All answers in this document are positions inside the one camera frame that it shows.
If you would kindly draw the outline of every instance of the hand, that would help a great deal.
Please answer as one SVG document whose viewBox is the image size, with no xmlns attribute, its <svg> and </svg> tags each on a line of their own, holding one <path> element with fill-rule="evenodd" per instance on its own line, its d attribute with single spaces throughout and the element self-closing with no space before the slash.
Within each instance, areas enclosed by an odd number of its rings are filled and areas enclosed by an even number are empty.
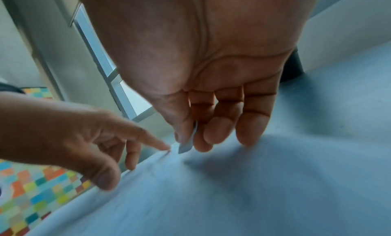
<svg viewBox="0 0 391 236">
<path fill-rule="evenodd" d="M 130 170 L 137 165 L 141 143 L 170 149 L 109 111 L 10 92 L 0 92 L 0 125 L 0 158 L 71 169 L 104 190 L 119 182 L 117 163 L 125 146 L 125 165 Z"/>
<path fill-rule="evenodd" d="M 257 142 L 315 2 L 81 1 L 124 81 L 174 127 L 179 142 L 199 122 L 199 151 L 235 128 L 242 144 Z"/>
</svg>

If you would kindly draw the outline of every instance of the multicolored mosaic pattern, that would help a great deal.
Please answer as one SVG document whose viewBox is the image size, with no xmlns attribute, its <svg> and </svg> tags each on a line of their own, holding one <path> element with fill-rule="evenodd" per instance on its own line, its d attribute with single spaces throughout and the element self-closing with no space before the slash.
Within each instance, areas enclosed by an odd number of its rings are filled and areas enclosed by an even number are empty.
<svg viewBox="0 0 391 236">
<path fill-rule="evenodd" d="M 24 91 L 51 98 L 46 88 Z M 53 166 L 34 166 L 0 160 L 0 178 L 12 197 L 0 207 L 0 236 L 23 236 L 50 213 L 91 186 L 80 174 Z"/>
</svg>

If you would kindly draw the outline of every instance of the blade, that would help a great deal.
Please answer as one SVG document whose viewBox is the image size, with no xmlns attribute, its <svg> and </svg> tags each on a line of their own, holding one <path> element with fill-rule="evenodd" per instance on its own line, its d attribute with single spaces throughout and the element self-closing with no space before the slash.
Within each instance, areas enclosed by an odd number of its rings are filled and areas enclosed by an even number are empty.
<svg viewBox="0 0 391 236">
<path fill-rule="evenodd" d="M 185 144 L 180 144 L 179 145 L 178 154 L 186 153 L 186 152 L 190 151 L 193 148 L 193 139 L 194 139 L 194 134 L 197 131 L 197 127 L 198 127 L 198 123 L 196 122 L 195 126 L 194 126 L 194 130 L 193 130 L 193 134 L 191 135 L 191 137 L 188 140 L 188 142 L 185 143 Z"/>
</svg>

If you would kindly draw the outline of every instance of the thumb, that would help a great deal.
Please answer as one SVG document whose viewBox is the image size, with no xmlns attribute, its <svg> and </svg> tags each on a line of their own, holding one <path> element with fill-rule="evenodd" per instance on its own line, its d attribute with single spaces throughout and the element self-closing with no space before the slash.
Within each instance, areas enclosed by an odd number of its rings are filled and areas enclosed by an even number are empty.
<svg viewBox="0 0 391 236">
<path fill-rule="evenodd" d="M 82 174 L 102 190 L 114 189 L 121 178 L 116 161 L 91 148 L 71 154 L 67 158 L 67 164 L 61 166 Z"/>
<path fill-rule="evenodd" d="M 175 138 L 180 143 L 186 143 L 193 133 L 193 119 L 191 116 L 188 93 L 181 90 L 174 94 L 164 95 L 151 99 L 151 103 L 174 131 Z"/>
</svg>

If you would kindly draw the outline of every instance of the black sleeve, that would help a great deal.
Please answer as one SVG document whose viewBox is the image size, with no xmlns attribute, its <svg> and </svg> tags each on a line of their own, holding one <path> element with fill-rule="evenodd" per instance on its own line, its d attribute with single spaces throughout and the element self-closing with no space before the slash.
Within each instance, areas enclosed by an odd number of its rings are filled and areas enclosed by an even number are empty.
<svg viewBox="0 0 391 236">
<path fill-rule="evenodd" d="M 0 83 L 0 92 L 15 92 L 15 93 L 24 94 L 23 90 L 21 90 L 20 88 L 5 83 Z"/>
</svg>

